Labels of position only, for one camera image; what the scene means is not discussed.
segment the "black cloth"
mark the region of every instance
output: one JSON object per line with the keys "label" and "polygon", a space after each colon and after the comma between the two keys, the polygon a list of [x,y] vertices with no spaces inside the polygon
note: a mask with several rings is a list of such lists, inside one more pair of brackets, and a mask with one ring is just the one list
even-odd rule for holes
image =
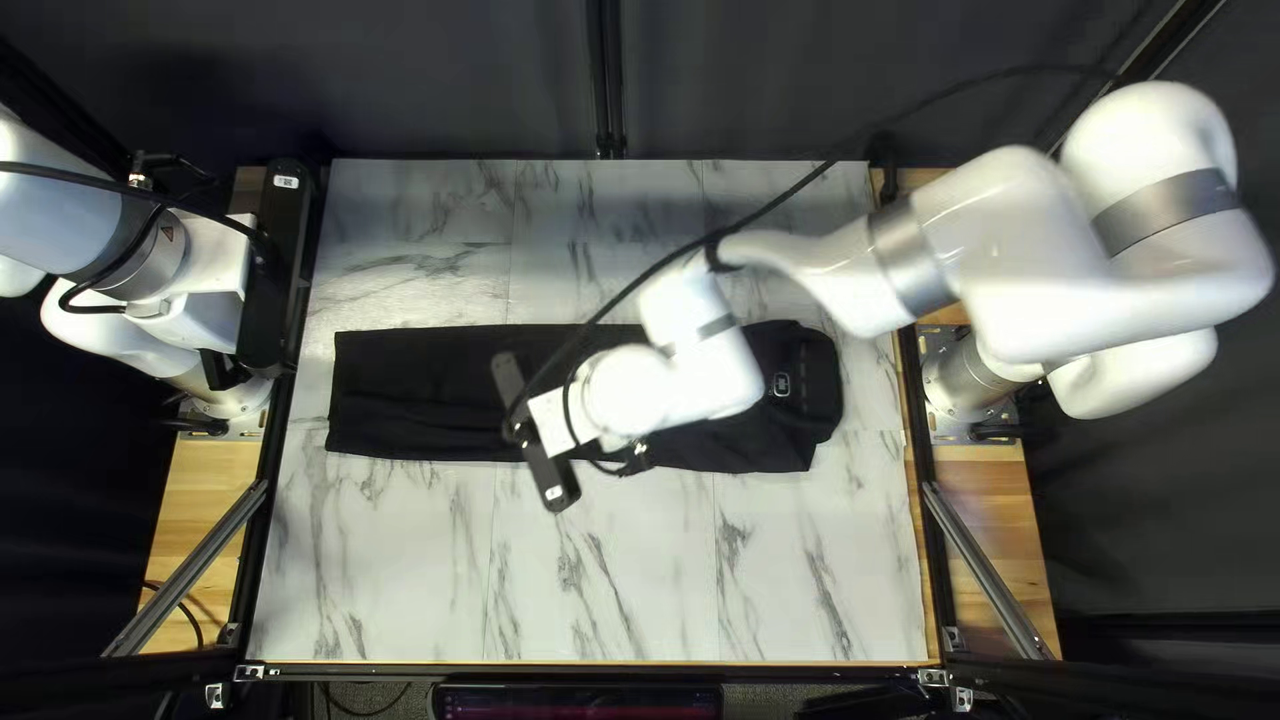
{"label": "black cloth", "polygon": [[[511,351],[526,377],[532,375],[575,329],[474,325],[335,333],[325,448],[399,460],[520,462],[520,450],[502,437],[504,407],[489,361]],[[817,445],[831,437],[844,414],[831,338],[794,320],[742,331],[768,392],[730,418],[652,433],[645,442],[653,465],[710,473],[803,471]],[[579,356],[627,342],[645,342],[644,331],[599,325]],[[611,459],[594,442],[570,457]]]}

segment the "black metal frame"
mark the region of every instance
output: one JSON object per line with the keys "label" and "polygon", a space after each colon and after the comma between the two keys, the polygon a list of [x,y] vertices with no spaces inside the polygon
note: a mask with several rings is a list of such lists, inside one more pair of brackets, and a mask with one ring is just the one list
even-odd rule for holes
{"label": "black metal frame", "polygon": [[[298,176],[303,183],[298,188],[276,186],[271,182],[275,172]],[[279,256],[291,259],[291,278],[285,286],[285,295],[275,297],[271,302],[279,313],[275,322],[260,324],[253,342],[264,348],[274,345],[282,368],[297,368],[303,316],[311,295],[311,274],[316,247],[320,243],[326,174],[326,168],[306,168],[296,160],[276,160],[268,167],[262,184],[259,223],[268,232],[268,237],[278,243]],[[262,579],[271,512],[275,507],[275,488],[279,484],[284,437],[289,424],[289,407],[293,404],[293,382],[294,374],[283,372],[271,388],[271,413],[262,432],[262,450],[256,473],[257,479],[268,482],[268,492],[262,507],[244,525],[244,543],[241,548],[236,585],[232,588],[228,624],[242,629],[236,633],[237,655],[241,661],[244,660],[244,648],[252,632],[253,611]]]}
{"label": "black metal frame", "polygon": [[[1167,61],[1185,41],[1203,24],[1217,4],[1212,0],[1188,3],[1187,10],[1176,13],[1176,23],[1153,33],[1143,50],[1126,67],[1133,73],[1142,68],[1160,67]],[[589,50],[595,86],[598,146],[600,158],[625,156],[626,136],[622,106],[621,63],[621,1],[586,0]],[[125,163],[127,154],[110,135],[97,126],[81,108],[61,94],[24,58],[14,60],[13,49],[0,44],[0,88],[17,91],[31,100],[31,110],[54,120],[41,127],[55,141],[72,147],[113,172],[116,163]],[[278,165],[276,168],[296,165]],[[311,177],[323,178],[323,170],[311,169]],[[165,689],[183,689],[204,683],[227,682],[237,678],[279,680],[328,682],[343,679],[379,680],[442,680],[451,682],[502,682],[545,679],[557,682],[621,682],[637,679],[646,682],[737,682],[737,683],[849,683],[851,680],[913,680],[914,666],[841,666],[841,665],[353,665],[353,664],[252,664],[246,657],[248,634],[252,632],[253,611],[266,553],[274,491],[279,477],[280,457],[288,423],[288,407],[293,393],[293,375],[288,370],[297,359],[302,336],[302,315],[310,288],[311,268],[319,241],[320,215],[324,201],[323,182],[310,186],[314,197],[297,204],[297,197],[280,196],[292,192],[268,182],[262,191],[264,228],[273,238],[285,242],[282,256],[293,259],[291,278],[285,286],[282,309],[283,322],[261,325],[255,338],[280,342],[278,354],[282,363],[273,364],[283,372],[275,383],[270,415],[264,434],[262,454],[257,478],[269,483],[268,497],[246,527],[241,566],[233,591],[229,628],[241,628],[224,638],[228,647],[201,652],[164,653],[132,657],[93,659],[88,661],[28,667],[0,674],[0,708],[32,710],[49,702],[70,705],[92,702],[106,694],[152,694]],[[932,446],[923,407],[923,384],[919,375],[919,354],[914,328],[899,334],[904,363],[905,392],[915,410],[908,414],[913,446],[913,460],[918,488],[936,482]],[[923,495],[919,498],[924,506]],[[1068,702],[1080,707],[1125,710],[1134,714],[1161,716],[1266,716],[1267,710],[1280,706],[1280,689],[1274,683],[1258,679],[1188,675],[1149,669],[1084,665],[1062,661],[978,660],[946,647],[946,629],[955,625],[950,573],[946,564],[946,539],[931,512],[922,512],[924,524],[925,564],[932,587],[934,619],[940,638],[940,653],[946,667],[942,673],[952,685],[1012,694],[1027,698]],[[1117,623],[1125,626],[1123,621]]]}
{"label": "black metal frame", "polygon": [[1274,717],[1280,683],[1061,660],[979,660],[947,664],[952,682],[1023,701],[1133,717]]}
{"label": "black metal frame", "polygon": [[627,156],[622,111],[622,0],[586,0],[586,47],[595,101],[595,156]]}

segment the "white marble surface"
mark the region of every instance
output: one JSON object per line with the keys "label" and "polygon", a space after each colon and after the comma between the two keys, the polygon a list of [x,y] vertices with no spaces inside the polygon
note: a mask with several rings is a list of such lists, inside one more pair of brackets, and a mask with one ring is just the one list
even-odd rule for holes
{"label": "white marble surface", "polygon": [[[744,322],[797,319],[838,343],[845,419],[809,473],[620,480],[580,466],[582,500],[553,516],[517,465],[324,451],[334,332],[582,320],[809,168],[337,161],[248,655],[925,659],[891,343],[844,336],[785,278],[724,286]],[[847,163],[760,225],[819,234],[869,206],[867,169]]]}

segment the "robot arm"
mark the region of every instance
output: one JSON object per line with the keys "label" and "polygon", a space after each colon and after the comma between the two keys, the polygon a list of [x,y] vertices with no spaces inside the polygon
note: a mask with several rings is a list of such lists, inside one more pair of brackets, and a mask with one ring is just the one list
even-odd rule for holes
{"label": "robot arm", "polygon": [[[3,108],[0,160],[106,179]],[[0,172],[0,295],[24,295],[46,273],[60,275],[41,307],[41,320],[55,337],[189,392],[206,414],[256,413],[268,400],[270,380],[210,383],[200,355],[236,352],[251,266],[248,238],[219,222],[172,210],[147,225],[151,213],[151,202],[109,190]],[[252,217],[238,219],[253,225]],[[143,228],[150,229],[140,238]],[[113,305],[123,311],[64,310],[59,299],[86,282],[92,288],[72,306]]]}
{"label": "robot arm", "polygon": [[[717,255],[788,275],[859,337],[963,301],[972,347],[931,383],[940,407],[1047,373],[1065,410],[1102,416],[1199,372],[1216,347],[1212,325],[1270,291],[1271,256],[1234,178],[1217,108],[1185,86],[1143,83],[1082,117],[1062,167],[1002,147],[829,236],[742,232]],[[596,437],[612,450],[760,397],[704,254],[655,277],[637,301],[652,346],[600,352],[570,383],[579,442],[563,430],[559,388],[530,401],[548,455]]]}

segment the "dark curtain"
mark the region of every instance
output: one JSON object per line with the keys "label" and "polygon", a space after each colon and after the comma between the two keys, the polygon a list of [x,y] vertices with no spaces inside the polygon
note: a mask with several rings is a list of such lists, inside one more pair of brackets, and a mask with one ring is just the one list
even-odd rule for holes
{"label": "dark curtain", "polygon": [[133,616],[174,442],[168,386],[50,336],[47,290],[0,299],[0,665],[97,656]]}
{"label": "dark curtain", "polygon": [[[1280,250],[1275,27],[1280,5],[1228,3],[1161,78],[1226,113],[1240,195]],[[1075,659],[1280,674],[1280,295],[1217,333],[1213,364],[1149,405],[1094,421],[1036,407],[1055,436],[1028,461]]]}

